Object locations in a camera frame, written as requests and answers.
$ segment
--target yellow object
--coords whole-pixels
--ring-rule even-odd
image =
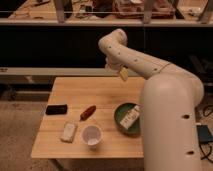
[[[128,79],[128,71],[126,67],[122,67],[119,71],[118,71],[118,75],[119,77],[123,80],[123,81],[127,81]]]

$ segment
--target table leg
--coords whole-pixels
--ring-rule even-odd
[[[65,171],[66,169],[57,161],[57,159],[49,159],[51,163],[58,169],[58,171]]]

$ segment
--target green bowl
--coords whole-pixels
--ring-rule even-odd
[[[139,118],[132,124],[129,129],[125,129],[121,124],[120,121],[125,117],[127,112],[135,107],[135,103],[124,103],[117,107],[114,113],[115,123],[118,129],[127,135],[138,136],[140,135],[140,122]]]

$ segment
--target wooden table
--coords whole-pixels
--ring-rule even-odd
[[[58,77],[48,104],[68,104],[66,115],[44,114],[32,149],[32,158],[142,158],[141,137],[128,137],[118,131],[114,121],[115,109],[126,102],[139,103],[144,79],[130,77],[123,82],[118,77]],[[96,105],[95,113],[79,122],[80,114]],[[78,124],[73,143],[60,141],[66,121]],[[82,129],[90,124],[101,127],[100,147],[91,151],[82,142]]]
[[[49,3],[32,7],[31,5],[36,4],[36,0],[26,0],[16,11],[13,12],[13,14],[10,15],[9,19],[48,19],[48,20],[56,20],[56,9],[54,0],[51,0]],[[92,5],[92,1],[88,2],[79,2],[73,5],[73,12],[72,15],[69,17],[68,20],[114,20],[116,17],[114,15],[109,15],[105,18],[98,18],[94,17],[91,18],[84,18],[79,19],[76,18],[76,14],[78,13],[81,5]]]

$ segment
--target white object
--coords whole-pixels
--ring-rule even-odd
[[[64,130],[61,135],[61,141],[72,143],[76,129],[77,129],[76,124],[66,122],[66,124],[64,125]]]
[[[91,150],[95,150],[102,139],[102,131],[96,125],[89,125],[82,131],[83,142],[88,145]]]
[[[133,4],[142,4],[141,0],[130,0]]]
[[[139,106],[136,105],[132,108],[128,113],[124,116],[124,118],[120,121],[120,124],[128,130],[132,124],[139,118]]]
[[[145,82],[140,95],[140,126],[146,171],[201,171],[195,111],[204,95],[194,74],[126,47],[127,36],[117,29],[99,41],[108,66],[126,66]]]

